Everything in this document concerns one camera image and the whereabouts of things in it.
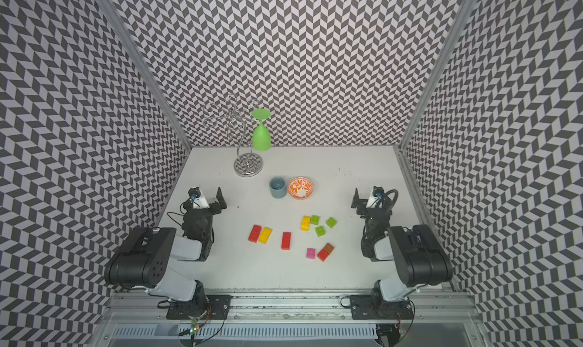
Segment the orange brown lego brick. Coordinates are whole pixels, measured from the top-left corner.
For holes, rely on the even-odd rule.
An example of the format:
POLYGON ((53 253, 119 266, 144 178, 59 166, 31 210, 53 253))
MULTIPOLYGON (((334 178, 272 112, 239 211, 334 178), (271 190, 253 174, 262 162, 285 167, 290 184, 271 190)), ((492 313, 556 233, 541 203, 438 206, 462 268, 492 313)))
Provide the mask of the orange brown lego brick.
POLYGON ((331 244, 327 243, 324 246, 323 250, 326 251, 326 253, 328 254, 332 254, 332 252, 334 251, 334 247, 331 244))

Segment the yellow curved lego brick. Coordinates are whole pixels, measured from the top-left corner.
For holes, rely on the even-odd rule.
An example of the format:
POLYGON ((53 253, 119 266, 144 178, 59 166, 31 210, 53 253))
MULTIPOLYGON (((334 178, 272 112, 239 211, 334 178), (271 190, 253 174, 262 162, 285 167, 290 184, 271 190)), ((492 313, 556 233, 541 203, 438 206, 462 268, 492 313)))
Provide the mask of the yellow curved lego brick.
POLYGON ((300 225, 300 230, 304 231, 304 232, 308 232, 311 226, 311 217, 310 216, 304 216, 302 218, 302 222, 300 225))

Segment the pink lego brick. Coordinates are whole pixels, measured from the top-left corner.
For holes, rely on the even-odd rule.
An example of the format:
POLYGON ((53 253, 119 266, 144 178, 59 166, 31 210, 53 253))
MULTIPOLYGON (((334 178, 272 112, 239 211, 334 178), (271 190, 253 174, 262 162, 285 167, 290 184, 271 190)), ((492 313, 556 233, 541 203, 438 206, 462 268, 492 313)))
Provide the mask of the pink lego brick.
POLYGON ((314 260, 316 258, 316 250, 314 248, 308 248, 306 257, 308 259, 314 260))

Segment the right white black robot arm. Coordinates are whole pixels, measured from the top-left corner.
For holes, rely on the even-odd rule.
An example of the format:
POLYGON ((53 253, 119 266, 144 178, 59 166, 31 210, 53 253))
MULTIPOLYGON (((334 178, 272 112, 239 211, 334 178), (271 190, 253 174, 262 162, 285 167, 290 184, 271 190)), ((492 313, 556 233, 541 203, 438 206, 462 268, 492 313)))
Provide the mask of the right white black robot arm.
POLYGON ((390 224, 399 198, 396 189, 374 186, 367 199, 355 190, 351 208, 364 220, 361 254, 373 262, 394 263, 396 272, 373 287, 372 298, 378 305, 404 301, 425 286, 449 283, 453 266, 449 256, 425 224, 412 227, 390 224))

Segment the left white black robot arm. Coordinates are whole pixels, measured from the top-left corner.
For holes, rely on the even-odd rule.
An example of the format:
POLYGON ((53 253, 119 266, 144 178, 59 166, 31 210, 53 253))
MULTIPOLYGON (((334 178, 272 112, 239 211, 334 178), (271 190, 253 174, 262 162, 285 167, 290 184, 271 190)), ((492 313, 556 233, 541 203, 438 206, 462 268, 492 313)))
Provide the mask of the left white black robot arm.
POLYGON ((209 202, 199 187, 188 191, 181 204, 182 236, 177 229, 137 226, 106 264, 103 278, 110 286, 141 287, 149 295, 165 297, 171 308, 206 311, 209 302, 201 281, 188 278, 169 266, 170 260, 205 262, 215 242, 214 216, 227 208, 222 189, 209 202))

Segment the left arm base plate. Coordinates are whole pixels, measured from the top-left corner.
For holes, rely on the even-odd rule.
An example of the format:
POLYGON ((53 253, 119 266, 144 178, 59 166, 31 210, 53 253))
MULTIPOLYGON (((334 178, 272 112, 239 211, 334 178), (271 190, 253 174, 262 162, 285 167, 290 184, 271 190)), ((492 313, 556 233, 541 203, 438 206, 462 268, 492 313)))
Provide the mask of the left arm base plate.
POLYGON ((208 295, 198 301, 171 301, 166 319, 225 320, 229 314, 231 301, 232 296, 227 294, 208 295))

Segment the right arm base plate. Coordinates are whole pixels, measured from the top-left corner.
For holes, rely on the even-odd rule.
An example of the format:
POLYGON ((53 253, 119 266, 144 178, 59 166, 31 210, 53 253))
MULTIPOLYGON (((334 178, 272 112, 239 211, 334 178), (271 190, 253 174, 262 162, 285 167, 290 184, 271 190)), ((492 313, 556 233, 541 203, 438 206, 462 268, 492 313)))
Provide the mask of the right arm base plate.
POLYGON ((353 320, 411 320, 413 307, 408 301, 384 301, 373 295, 350 295, 349 307, 353 320))

